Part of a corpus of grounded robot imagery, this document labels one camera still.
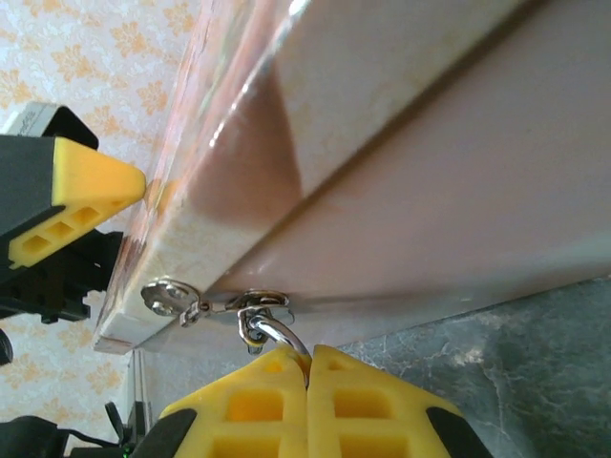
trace gray countertop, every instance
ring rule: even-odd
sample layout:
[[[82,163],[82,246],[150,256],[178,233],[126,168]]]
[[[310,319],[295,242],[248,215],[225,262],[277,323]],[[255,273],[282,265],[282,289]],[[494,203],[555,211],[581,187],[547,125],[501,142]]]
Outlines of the gray countertop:
[[[587,281],[341,349],[456,404],[495,458],[611,457],[610,315],[611,281]],[[157,418],[250,358],[144,361]]]

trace screw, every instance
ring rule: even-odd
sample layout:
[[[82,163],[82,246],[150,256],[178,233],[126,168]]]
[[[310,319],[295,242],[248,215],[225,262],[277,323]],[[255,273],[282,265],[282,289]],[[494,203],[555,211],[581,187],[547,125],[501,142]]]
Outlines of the screw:
[[[154,301],[151,304],[151,310],[160,315],[161,317],[169,317],[174,315],[174,308],[172,305],[163,303],[161,301]]]
[[[165,285],[165,290],[172,299],[184,299],[189,295],[186,289],[172,283],[167,283]]]

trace black cable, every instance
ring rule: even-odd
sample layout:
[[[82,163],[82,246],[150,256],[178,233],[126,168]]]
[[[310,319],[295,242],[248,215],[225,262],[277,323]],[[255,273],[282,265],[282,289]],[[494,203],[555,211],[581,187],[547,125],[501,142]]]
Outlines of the black cable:
[[[120,446],[124,446],[129,440],[131,431],[129,431],[125,425],[123,425],[123,420],[121,420],[121,416],[118,413],[115,403],[106,403],[104,408],[106,409],[108,419],[110,420],[111,425],[118,436],[118,444]]]
[[[12,363],[11,339],[0,329],[0,365]]]
[[[74,429],[64,429],[68,434],[72,434],[76,439],[80,439],[83,442],[88,442],[90,444],[96,444],[100,447],[118,447],[118,444],[104,441],[102,439],[96,439],[95,437],[88,436],[87,434],[83,434],[82,432],[76,431]]]

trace metal bracket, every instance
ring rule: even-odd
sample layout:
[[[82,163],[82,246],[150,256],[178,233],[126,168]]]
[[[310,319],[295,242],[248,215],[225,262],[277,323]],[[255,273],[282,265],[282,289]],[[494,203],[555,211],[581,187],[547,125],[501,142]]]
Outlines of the metal bracket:
[[[259,354],[269,338],[291,344],[300,353],[306,348],[286,327],[295,322],[288,308],[288,296],[271,290],[249,290],[227,302],[211,302],[193,286],[171,279],[151,281],[140,291],[144,304],[162,317],[179,317],[181,327],[188,327],[200,318],[236,314],[240,337],[248,352]],[[269,325],[279,329],[270,332]]]

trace yellow clamp jaw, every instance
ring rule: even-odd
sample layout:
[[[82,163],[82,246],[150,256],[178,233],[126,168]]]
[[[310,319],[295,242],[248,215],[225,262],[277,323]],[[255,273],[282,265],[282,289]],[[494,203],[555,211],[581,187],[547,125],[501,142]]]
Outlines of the yellow clamp jaw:
[[[136,167],[68,138],[49,140],[53,182],[45,198],[61,210],[11,240],[11,269],[35,265],[144,196]]]
[[[150,456],[491,457],[455,406],[324,345],[280,346],[166,407],[133,454]]]

